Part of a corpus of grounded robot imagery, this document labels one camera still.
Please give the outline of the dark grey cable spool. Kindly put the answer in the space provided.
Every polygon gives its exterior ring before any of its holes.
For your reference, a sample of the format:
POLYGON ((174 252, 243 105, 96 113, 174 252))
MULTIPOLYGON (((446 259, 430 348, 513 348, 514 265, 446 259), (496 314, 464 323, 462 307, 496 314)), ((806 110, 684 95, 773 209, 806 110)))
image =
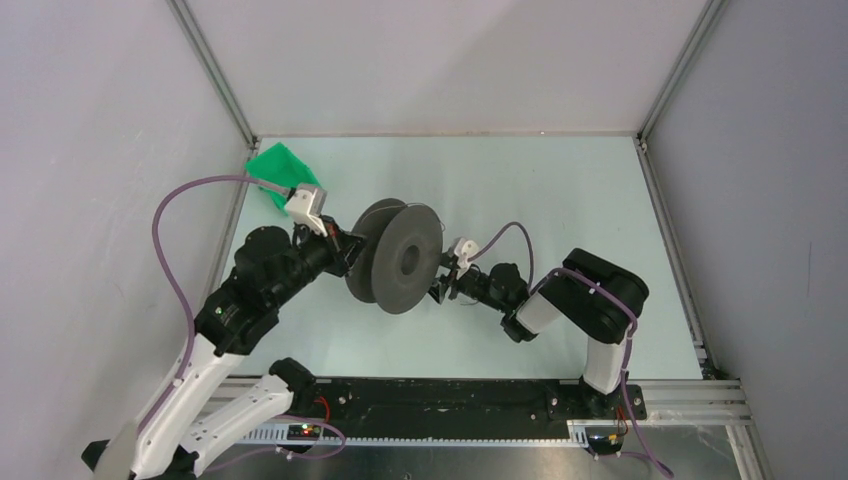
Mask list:
POLYGON ((346 277, 357 300, 392 315, 418 305, 441 261, 443 234, 437 213, 426 204, 384 198, 369 206, 353 227, 365 247, 346 277))

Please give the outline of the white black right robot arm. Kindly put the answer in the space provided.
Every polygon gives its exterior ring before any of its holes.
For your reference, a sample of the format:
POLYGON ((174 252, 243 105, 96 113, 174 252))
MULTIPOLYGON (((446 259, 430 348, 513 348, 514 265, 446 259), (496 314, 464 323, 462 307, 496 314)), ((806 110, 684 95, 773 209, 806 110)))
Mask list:
POLYGON ((500 325, 516 343, 534 340, 559 318, 570 320, 587 336, 583 408, 606 418, 620 407, 619 387, 650 295, 640 277, 580 248, 534 286, 514 263, 498 263, 484 273, 474 264, 462 269, 445 253, 442 265, 448 272, 433 281, 429 295, 439 304, 463 295, 501 313, 500 325))

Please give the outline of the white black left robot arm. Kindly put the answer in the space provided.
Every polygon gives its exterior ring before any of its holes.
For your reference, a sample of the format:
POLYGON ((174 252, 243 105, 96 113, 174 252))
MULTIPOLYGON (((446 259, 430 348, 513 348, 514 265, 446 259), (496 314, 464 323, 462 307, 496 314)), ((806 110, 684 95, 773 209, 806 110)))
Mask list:
POLYGON ((304 416, 316 403, 315 376, 292 358, 278 360, 249 391, 199 416, 212 394, 279 322, 281 308, 327 273, 343 278, 365 236, 325 218, 325 234, 298 225, 248 234, 234 266, 192 323, 186 350, 146 412, 111 440, 89 443, 83 463, 97 479, 196 479, 224 450, 286 411, 304 416))

